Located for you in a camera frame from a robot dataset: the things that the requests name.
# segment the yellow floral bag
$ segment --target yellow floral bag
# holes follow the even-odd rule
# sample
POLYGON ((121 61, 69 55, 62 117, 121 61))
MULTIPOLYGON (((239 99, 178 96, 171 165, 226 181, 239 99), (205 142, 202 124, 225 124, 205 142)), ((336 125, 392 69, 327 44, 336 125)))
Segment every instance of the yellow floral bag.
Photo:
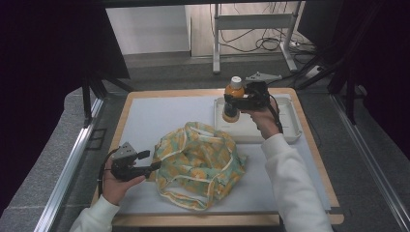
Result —
POLYGON ((154 159, 162 161, 155 173, 160 195, 196 211, 223 199, 245 173, 246 157, 238 155, 230 135, 198 122, 164 136, 154 159))

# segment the white plate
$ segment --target white plate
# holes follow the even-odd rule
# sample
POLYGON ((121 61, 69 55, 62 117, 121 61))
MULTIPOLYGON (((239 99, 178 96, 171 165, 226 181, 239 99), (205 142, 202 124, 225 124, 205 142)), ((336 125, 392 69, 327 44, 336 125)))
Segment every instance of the white plate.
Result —
MULTIPOLYGON (((302 135, 302 127, 296 115, 293 102, 288 95, 274 96, 279 106, 279 118, 283 135, 288 143, 293 143, 302 135)), ((237 143, 261 143, 264 141, 255 123, 248 114, 241 113, 238 122, 227 123, 222 119, 224 98, 215 100, 215 124, 217 130, 229 133, 237 143)))

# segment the white sleeve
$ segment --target white sleeve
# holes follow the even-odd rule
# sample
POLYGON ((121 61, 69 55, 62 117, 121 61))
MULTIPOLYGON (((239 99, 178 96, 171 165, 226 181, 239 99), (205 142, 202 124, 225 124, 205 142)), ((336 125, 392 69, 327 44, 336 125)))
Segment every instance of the white sleeve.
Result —
POLYGON ((276 134, 262 144, 266 171, 286 231, 333 231, 303 158, 276 134))
POLYGON ((119 206, 109 203, 103 196, 92 207, 84 209, 75 220, 71 232, 112 231, 112 219, 120 210, 119 206))

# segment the juice bottle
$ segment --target juice bottle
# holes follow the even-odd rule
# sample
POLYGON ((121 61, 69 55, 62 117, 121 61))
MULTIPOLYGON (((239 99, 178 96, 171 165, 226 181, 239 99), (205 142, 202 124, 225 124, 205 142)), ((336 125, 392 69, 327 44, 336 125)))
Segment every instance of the juice bottle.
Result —
MULTIPOLYGON (((244 86, 242 86, 242 79, 239 76, 233 76, 231 82, 225 88, 225 94, 231 95, 234 98, 242 98, 245 94, 244 86)), ((239 109, 230 103, 225 103, 223 106, 222 118, 227 123, 235 123, 239 120, 239 109)))

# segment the hand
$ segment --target hand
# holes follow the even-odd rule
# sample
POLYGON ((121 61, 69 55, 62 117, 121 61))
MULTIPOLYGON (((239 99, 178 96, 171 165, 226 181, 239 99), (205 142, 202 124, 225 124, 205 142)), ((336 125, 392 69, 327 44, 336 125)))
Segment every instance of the hand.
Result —
MULTIPOLYGON (((278 112, 277 104, 272 99, 271 106, 278 112)), ((278 126, 275 123, 275 118, 267 107, 262 110, 241 110, 241 112, 250 115, 250 118, 259 128, 263 138, 268 139, 279 133, 278 126)))
POLYGON ((135 177, 127 182, 115 179, 111 173, 112 159, 108 159, 105 164, 105 171, 103 175, 103 189, 102 196, 109 203, 119 205, 120 201, 126 195, 126 192, 131 187, 138 185, 145 180, 145 176, 135 177))

